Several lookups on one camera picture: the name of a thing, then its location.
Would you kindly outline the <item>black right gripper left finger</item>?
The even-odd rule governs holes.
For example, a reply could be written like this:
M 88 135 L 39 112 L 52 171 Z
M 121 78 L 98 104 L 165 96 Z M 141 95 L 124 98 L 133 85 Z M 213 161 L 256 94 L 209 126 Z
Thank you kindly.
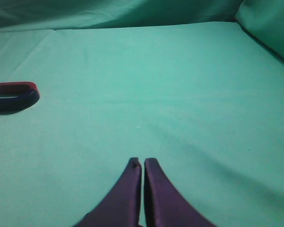
M 141 184 L 142 167 L 138 158 L 132 157 L 109 193 L 75 226 L 138 227 Z

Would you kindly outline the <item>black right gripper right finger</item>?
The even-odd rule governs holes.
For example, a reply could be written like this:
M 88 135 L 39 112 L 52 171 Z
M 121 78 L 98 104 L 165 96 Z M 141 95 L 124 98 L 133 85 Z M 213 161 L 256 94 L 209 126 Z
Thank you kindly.
M 144 162 L 144 212 L 148 227 L 214 227 L 194 209 L 155 158 Z

